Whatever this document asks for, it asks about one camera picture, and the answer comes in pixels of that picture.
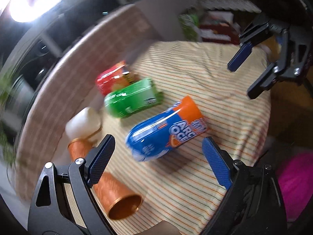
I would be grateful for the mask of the pink fuzzy object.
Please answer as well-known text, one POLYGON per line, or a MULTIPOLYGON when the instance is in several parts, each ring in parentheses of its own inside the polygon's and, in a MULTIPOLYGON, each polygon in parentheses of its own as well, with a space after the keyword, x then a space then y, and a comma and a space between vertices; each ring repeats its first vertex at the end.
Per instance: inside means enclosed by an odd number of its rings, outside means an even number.
POLYGON ((312 196, 312 152, 303 152, 284 161, 276 171, 287 221, 295 221, 312 196))

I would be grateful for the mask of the green paper cup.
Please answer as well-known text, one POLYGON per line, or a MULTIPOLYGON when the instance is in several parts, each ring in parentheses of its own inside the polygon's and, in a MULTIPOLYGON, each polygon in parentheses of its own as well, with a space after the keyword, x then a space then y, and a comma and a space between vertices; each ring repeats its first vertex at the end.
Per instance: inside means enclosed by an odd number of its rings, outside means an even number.
POLYGON ((157 89, 152 79, 144 78, 106 95, 104 106, 111 116, 126 118, 162 102, 163 92, 157 89))

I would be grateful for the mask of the red cardboard box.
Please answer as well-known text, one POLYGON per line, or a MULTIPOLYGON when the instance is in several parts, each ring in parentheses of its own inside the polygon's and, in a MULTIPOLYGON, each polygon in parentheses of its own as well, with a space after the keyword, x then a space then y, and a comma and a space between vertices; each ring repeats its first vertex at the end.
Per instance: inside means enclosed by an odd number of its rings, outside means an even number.
POLYGON ((233 13, 207 11, 200 21, 203 42, 239 45, 240 26, 233 21, 233 13))

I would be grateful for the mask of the white lace cloth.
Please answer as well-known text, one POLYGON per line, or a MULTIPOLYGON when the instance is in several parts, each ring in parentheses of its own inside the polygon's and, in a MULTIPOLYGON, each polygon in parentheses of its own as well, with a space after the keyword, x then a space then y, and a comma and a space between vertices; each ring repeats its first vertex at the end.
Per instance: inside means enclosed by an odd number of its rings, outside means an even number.
POLYGON ((250 13, 260 13, 255 4, 249 0, 199 0, 203 8, 207 10, 242 11, 250 13))

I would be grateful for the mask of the blue orange soda cup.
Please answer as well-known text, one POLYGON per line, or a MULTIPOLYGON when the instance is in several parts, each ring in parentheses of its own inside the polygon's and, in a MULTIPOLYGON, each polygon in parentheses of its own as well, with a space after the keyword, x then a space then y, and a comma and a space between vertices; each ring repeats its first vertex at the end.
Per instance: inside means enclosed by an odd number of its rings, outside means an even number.
POLYGON ((151 161, 207 129, 200 109, 190 96, 185 96, 166 111, 134 126, 125 143, 136 161, 151 161))

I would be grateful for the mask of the orange paper cup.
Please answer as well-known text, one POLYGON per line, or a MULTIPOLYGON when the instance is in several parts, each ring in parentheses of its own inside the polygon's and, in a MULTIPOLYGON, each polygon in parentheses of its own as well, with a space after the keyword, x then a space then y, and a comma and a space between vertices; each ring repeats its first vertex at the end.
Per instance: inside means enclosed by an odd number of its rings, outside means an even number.
POLYGON ((93 148, 93 145, 94 143, 88 139, 73 139, 67 147, 71 161, 74 162, 77 158, 85 158, 88 152, 93 148))

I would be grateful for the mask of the red snack cup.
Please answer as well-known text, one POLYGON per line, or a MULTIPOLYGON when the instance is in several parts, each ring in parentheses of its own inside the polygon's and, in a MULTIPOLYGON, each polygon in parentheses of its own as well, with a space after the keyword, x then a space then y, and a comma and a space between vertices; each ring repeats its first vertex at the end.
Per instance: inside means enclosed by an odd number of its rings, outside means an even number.
POLYGON ((128 87, 135 83, 137 79, 138 77, 130 69, 128 63, 126 63, 126 61, 120 61, 100 73, 95 80, 95 85, 99 92, 105 97, 111 92, 128 87))

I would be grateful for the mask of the spider plant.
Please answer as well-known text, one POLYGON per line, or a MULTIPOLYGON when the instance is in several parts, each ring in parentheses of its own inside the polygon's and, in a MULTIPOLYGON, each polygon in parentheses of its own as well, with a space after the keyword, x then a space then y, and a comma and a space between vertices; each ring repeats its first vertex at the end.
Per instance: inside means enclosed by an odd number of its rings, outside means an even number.
POLYGON ((1 159, 10 167, 15 162, 16 151, 8 139, 5 129, 8 127, 8 120, 12 117, 7 110, 7 103, 12 96, 13 73, 13 70, 1 72, 1 159))

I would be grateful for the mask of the plaid checkered blanket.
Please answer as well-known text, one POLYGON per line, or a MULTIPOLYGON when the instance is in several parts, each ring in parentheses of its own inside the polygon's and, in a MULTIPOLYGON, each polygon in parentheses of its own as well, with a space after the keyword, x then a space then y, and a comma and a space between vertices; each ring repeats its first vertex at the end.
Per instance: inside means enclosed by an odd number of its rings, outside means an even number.
POLYGON ((96 77, 153 30, 136 5, 126 5, 89 31, 57 63, 28 113, 15 161, 14 189, 31 201, 42 166, 53 157, 66 123, 95 86, 96 77))

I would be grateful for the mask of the white plastic cup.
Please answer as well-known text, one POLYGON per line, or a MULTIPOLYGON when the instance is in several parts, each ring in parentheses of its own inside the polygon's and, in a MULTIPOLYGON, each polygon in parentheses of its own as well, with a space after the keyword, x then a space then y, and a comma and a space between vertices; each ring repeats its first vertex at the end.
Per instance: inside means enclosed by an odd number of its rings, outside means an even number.
POLYGON ((101 116, 91 107, 82 109, 65 125, 65 132, 70 140, 87 138, 100 129, 101 116))

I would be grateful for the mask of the yellow striped mattress cover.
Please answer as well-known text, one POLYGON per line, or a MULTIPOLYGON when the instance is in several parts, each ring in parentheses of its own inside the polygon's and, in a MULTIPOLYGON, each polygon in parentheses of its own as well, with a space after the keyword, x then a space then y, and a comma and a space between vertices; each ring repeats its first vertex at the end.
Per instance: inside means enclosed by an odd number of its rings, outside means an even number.
POLYGON ((111 221, 118 234, 135 234, 163 220, 182 234, 198 234, 226 193, 202 153, 203 135, 148 162, 135 161, 125 144, 135 125, 182 98, 192 98, 204 115, 207 135, 233 158, 252 165, 261 154, 271 97, 265 92, 249 100, 246 90, 265 69, 266 54, 254 48, 240 69, 231 73, 227 62, 237 50, 234 45, 207 42, 155 42, 133 63, 133 70, 154 81, 164 94, 163 103, 122 119, 101 111, 103 134, 112 134, 116 139, 107 170, 144 198, 134 215, 111 221))

